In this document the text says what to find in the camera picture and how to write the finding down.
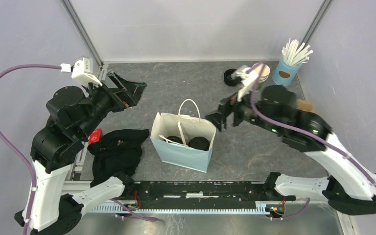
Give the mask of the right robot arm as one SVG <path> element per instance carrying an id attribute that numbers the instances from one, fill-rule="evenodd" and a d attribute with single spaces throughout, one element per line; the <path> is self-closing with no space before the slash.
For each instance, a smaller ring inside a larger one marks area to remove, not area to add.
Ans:
<path id="1" fill-rule="evenodd" d="M 317 114 L 299 110 L 296 96 L 284 86 L 271 85 L 262 90 L 260 100 L 253 94 L 238 98 L 233 94 L 221 100 L 218 109 L 206 115 L 218 130 L 243 121 L 268 130 L 282 142 L 311 157 L 328 177 L 302 178 L 272 172 L 263 185 L 270 200 L 307 198 L 327 202 L 347 215 L 376 214 L 376 174 L 363 167 L 341 144 L 332 128 Z"/>

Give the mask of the white straw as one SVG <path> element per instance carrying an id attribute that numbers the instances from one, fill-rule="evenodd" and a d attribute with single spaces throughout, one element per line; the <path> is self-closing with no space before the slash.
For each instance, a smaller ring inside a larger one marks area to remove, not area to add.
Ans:
<path id="1" fill-rule="evenodd" d="M 181 136 L 182 144 L 184 146 L 187 146 L 186 139 L 185 139 L 184 132 L 182 130 L 182 125 L 181 125 L 180 121 L 177 122 L 177 126 L 178 126 L 178 130 L 179 130 L 179 133 L 180 133 L 180 136 Z"/>

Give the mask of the light blue paper bag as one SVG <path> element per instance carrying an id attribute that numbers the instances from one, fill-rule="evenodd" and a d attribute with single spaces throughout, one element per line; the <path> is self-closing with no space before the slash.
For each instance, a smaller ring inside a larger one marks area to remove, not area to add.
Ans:
<path id="1" fill-rule="evenodd" d="M 181 113 L 181 109 L 187 101 L 194 104 L 198 113 L 197 117 Z M 187 146 L 165 141 L 168 136 L 178 136 L 181 138 L 177 126 L 177 122 L 179 121 L 182 125 Z M 177 114 L 156 114 L 151 128 L 150 139 L 162 162 L 206 173 L 212 156 L 215 135 L 216 127 L 201 117 L 195 101 L 186 99 L 181 103 Z M 205 137 L 208 139 L 210 142 L 209 150 L 202 151 L 190 148 L 188 142 L 194 137 Z"/>

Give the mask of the black cup lid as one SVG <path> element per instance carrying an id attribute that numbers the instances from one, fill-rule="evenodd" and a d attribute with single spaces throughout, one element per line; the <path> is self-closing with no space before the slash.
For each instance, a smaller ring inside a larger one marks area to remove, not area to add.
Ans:
<path id="1" fill-rule="evenodd" d="M 194 137 L 188 142 L 188 146 L 193 149 L 208 151 L 210 142 L 205 137 Z"/>
<path id="2" fill-rule="evenodd" d="M 183 144 L 183 141 L 180 137 L 178 136 L 168 136 L 166 137 L 166 142 L 170 142 L 170 143 L 178 143 L 178 144 Z"/>

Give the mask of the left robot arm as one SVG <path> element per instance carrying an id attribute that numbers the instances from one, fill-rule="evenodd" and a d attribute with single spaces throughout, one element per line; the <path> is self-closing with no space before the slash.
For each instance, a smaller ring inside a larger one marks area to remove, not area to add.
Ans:
<path id="1" fill-rule="evenodd" d="M 90 134 L 109 113 L 136 106 L 146 87 L 111 71 L 97 85 L 66 86 L 55 92 L 46 104 L 50 114 L 46 126 L 32 141 L 36 185 L 28 198 L 31 206 L 15 214 L 22 227 L 30 228 L 33 235 L 64 235 L 93 208 L 116 197 L 133 196 L 134 186 L 117 176 L 76 194 L 63 194 L 62 188 Z"/>

